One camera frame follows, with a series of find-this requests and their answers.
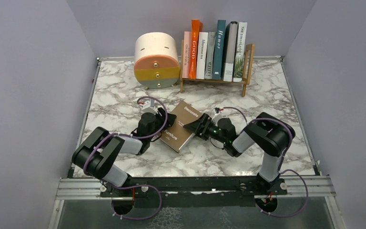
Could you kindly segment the brown decorate furniture book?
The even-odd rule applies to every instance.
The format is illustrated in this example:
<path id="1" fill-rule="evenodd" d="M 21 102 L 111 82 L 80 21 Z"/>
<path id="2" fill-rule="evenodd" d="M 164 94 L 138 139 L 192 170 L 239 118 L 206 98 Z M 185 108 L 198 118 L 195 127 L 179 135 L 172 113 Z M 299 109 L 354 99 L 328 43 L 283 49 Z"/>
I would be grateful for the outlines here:
<path id="1" fill-rule="evenodd" d="M 176 115 L 174 124 L 162 131 L 160 139 L 176 153 L 180 153 L 194 136 L 192 131 L 186 130 L 183 126 L 198 120 L 202 113 L 187 102 L 180 101 L 171 114 Z"/>

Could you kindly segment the pink flower cover book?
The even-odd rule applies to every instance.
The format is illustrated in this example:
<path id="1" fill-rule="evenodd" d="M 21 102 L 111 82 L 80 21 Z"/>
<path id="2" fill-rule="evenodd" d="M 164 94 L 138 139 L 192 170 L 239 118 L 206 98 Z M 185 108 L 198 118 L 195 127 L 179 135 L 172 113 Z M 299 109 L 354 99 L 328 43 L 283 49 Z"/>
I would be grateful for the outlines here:
<path id="1" fill-rule="evenodd" d="M 183 49 L 182 49 L 182 78 L 189 78 L 190 71 L 190 43 L 191 43 L 191 32 L 185 31 L 183 38 Z"/>

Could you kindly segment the grey white cover book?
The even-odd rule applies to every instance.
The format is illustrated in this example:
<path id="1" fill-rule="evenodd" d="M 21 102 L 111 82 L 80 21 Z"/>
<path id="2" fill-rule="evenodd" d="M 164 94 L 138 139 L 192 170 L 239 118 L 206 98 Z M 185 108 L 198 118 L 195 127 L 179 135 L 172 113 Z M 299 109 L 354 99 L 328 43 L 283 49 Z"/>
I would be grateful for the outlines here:
<path id="1" fill-rule="evenodd" d="M 224 82 L 231 82 L 233 80 L 237 30 L 238 30 L 237 21 L 231 21 L 226 28 L 226 36 L 224 43 L 224 67 L 223 67 Z"/>

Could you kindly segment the grey landscape cover book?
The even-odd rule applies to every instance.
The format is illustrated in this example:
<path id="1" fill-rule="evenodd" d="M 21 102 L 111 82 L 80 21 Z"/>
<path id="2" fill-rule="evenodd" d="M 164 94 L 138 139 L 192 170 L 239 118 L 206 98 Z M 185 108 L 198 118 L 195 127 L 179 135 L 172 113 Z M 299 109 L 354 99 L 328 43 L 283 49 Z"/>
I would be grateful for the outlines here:
<path id="1" fill-rule="evenodd" d="M 206 67 L 205 67 L 205 73 L 204 73 L 205 79 L 212 79 L 215 37 L 216 37 L 216 32 L 213 31 L 213 32 L 208 33 Z"/>

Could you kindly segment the orange fashion show book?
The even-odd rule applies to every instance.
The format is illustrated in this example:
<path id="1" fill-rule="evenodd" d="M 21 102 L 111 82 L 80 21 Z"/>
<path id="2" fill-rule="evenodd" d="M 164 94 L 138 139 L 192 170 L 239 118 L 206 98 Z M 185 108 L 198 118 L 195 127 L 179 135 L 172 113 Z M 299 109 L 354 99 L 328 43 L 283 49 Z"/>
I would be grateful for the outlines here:
<path id="1" fill-rule="evenodd" d="M 203 24 L 200 20 L 192 20 L 189 79 L 196 79 L 197 48 L 202 28 Z"/>

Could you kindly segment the palm leaf cover book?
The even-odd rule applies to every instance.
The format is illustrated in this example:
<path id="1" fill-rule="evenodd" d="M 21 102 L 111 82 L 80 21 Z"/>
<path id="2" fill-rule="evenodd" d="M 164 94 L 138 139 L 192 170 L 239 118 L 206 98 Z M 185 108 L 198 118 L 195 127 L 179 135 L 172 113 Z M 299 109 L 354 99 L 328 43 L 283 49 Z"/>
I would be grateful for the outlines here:
<path id="1" fill-rule="evenodd" d="M 234 59 L 233 82 L 240 82 L 242 80 L 246 32 L 247 22 L 239 22 Z"/>

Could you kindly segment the dark teal book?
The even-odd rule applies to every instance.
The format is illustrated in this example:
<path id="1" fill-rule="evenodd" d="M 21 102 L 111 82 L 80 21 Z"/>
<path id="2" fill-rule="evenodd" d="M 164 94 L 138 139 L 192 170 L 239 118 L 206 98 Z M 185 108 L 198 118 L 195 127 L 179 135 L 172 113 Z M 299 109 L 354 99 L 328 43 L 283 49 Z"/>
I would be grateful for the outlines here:
<path id="1" fill-rule="evenodd" d="M 221 80 L 226 20 L 218 20 L 213 53 L 212 79 Z"/>

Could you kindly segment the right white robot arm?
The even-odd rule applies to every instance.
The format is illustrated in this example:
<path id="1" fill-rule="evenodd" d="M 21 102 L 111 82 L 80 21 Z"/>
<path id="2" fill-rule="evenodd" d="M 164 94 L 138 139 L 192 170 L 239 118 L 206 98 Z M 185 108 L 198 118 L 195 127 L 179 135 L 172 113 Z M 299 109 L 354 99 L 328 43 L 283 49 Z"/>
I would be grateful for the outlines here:
<path id="1" fill-rule="evenodd" d="M 203 140 L 212 138 L 222 143 L 223 149 L 232 157 L 239 157 L 252 145 L 258 145 L 264 156 L 257 174 L 256 189 L 262 194 L 268 194 L 275 188 L 284 156 L 296 136 L 289 124 L 265 112 L 260 113 L 240 133 L 237 133 L 230 118 L 216 119 L 207 114 L 183 127 Z"/>

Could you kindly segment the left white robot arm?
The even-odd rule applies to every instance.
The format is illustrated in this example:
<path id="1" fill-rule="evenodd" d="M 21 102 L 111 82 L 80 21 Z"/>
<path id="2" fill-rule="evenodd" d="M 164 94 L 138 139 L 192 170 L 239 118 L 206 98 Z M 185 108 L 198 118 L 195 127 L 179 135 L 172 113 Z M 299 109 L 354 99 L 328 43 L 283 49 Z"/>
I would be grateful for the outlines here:
<path id="1" fill-rule="evenodd" d="M 172 127 L 177 115 L 159 107 L 155 113 L 141 115 L 137 128 L 130 135 L 110 134 L 103 127 L 95 128 L 72 155 L 72 163 L 84 169 L 84 173 L 112 184 L 114 192 L 125 196 L 130 192 L 128 173 L 114 162 L 119 154 L 142 155 L 155 136 L 161 136 Z"/>

